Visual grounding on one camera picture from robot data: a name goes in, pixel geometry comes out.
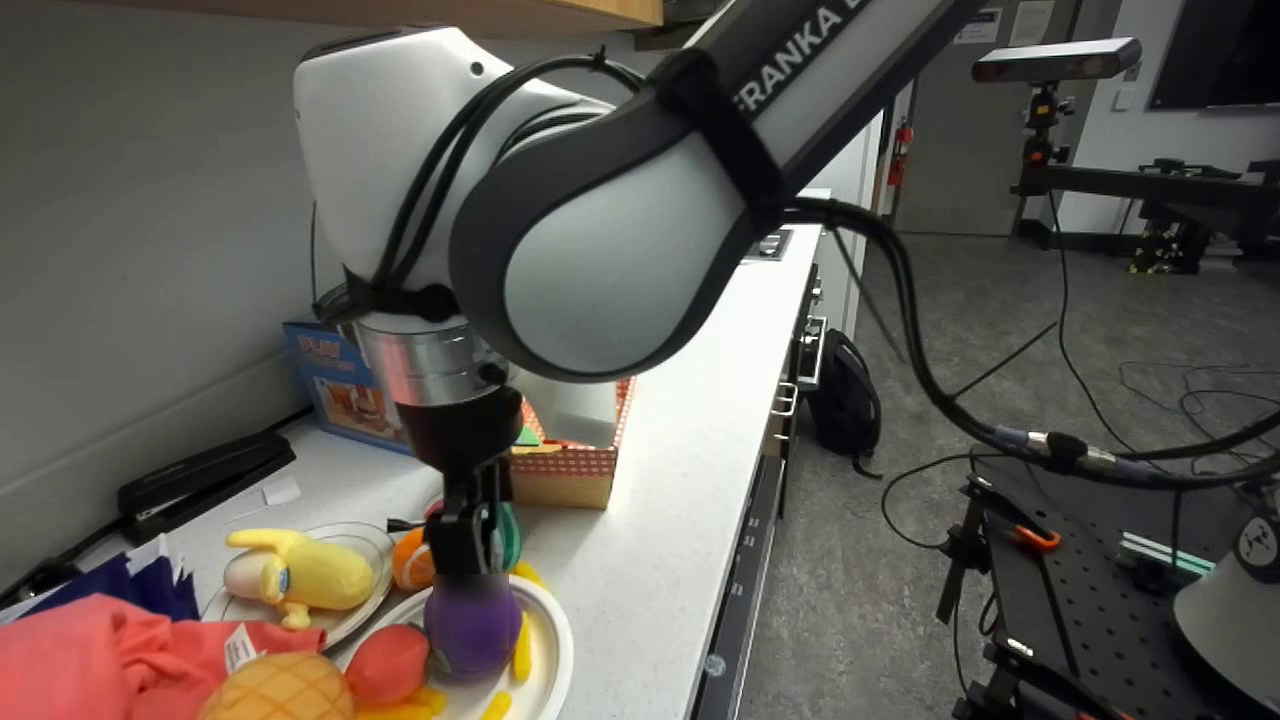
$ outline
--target plate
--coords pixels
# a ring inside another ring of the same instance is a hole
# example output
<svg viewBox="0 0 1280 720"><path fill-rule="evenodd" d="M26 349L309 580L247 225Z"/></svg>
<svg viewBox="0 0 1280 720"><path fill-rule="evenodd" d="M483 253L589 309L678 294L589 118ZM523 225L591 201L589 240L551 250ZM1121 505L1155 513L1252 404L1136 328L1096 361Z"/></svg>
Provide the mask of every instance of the plate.
<svg viewBox="0 0 1280 720"><path fill-rule="evenodd" d="M513 693L513 720L551 720L560 716L563 701L569 701L569 686L571 686L571 630L569 630L569 615L563 609L556 604L551 594L522 580L522 577L507 577L517 601L522 601L522 612L529 615L532 623L532 674L523 686L513 686L507 674L502 674L497 682L483 682L483 686L446 686L446 682L434 682L437 693L449 698L449 713L446 716L466 716L466 720L480 720L483 709L493 703L497 693ZM348 667L348 662L355 658L355 649L389 630L389 623L412 623L412 630L426 630L426 609L427 609L427 594L416 594L410 598L406 604L389 609L355 646L352 654L341 658L341 667Z"/></svg>
<svg viewBox="0 0 1280 720"><path fill-rule="evenodd" d="M345 543L352 551L361 551L374 567L374 598L352 609L352 612L311 612L311 630L323 630L323 649L335 649L345 646L348 635L355 635L370 615L389 601L389 588L392 588L392 541L382 526L319 526L319 529L304 529L309 538L316 541L329 541L329 543ZM281 609L270 609L270 604L246 604L227 594L218 594L201 619L266 619L266 623L275 623L281 619Z"/></svg>

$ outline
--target pink fabric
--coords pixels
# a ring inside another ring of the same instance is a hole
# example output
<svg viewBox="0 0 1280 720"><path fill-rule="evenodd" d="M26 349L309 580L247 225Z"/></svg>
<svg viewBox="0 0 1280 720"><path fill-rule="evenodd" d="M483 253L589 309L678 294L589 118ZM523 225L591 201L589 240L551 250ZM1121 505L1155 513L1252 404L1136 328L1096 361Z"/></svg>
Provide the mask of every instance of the pink fabric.
<svg viewBox="0 0 1280 720"><path fill-rule="evenodd" d="M239 623L171 623L87 598L0 630L0 716L183 720L223 686ZM246 623L257 654L319 654L319 634Z"/></svg>

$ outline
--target purple toy grape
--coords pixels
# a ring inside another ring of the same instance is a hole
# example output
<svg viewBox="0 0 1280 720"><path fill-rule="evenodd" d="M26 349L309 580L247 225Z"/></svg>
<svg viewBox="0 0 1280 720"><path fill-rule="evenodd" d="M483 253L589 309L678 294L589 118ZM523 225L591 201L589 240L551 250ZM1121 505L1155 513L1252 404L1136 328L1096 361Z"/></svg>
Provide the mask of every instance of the purple toy grape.
<svg viewBox="0 0 1280 720"><path fill-rule="evenodd" d="M426 609L434 674L452 686L480 686L507 667L522 635L522 604L502 580L493 601L434 594Z"/></svg>

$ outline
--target white table surface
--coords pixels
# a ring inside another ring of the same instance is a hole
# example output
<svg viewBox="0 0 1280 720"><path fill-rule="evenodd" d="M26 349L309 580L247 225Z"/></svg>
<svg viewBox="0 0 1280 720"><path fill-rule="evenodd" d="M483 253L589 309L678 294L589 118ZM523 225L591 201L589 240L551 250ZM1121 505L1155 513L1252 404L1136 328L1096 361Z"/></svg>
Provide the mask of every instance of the white table surface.
<svg viewBox="0 0 1280 720"><path fill-rule="evenodd" d="M703 333L638 377L608 513L522 508L523 555L576 635L563 720L688 716L816 243L797 228L785 261L745 261ZM295 466L163 538L196 571L201 609L221 594L232 529L421 520L442 495L410 455L311 425L289 439Z"/></svg>

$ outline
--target floor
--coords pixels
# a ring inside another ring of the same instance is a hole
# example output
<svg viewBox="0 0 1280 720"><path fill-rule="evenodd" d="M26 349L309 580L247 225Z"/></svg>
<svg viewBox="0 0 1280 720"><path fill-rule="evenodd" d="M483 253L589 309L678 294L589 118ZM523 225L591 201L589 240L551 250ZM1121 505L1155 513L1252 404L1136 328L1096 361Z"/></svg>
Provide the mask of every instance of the floor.
<svg viewBox="0 0 1280 720"><path fill-rule="evenodd" d="M911 240L922 313L937 377L956 388L996 364L1059 313L1056 253L1007 240ZM1116 255L1072 255L1072 356L1129 446L1200 439L1175 401L1186 384L1223 388L1187 401L1207 433L1280 404L1280 267L1207 261L1205 277L1129 277ZM870 265L877 306L896 322L884 265ZM892 361L860 317L860 349L884 401L879 473L967 448ZM1021 427L1064 427L1107 439L1059 364L1054 337L964 401ZM896 520L942 541L961 520L961 473L931 473L899 493ZM931 619L943 555L899 543L879 513L879 484L797 439L789 520L755 635L745 716L947 716L961 686L951 634ZM964 677L984 677L964 623Z"/></svg>

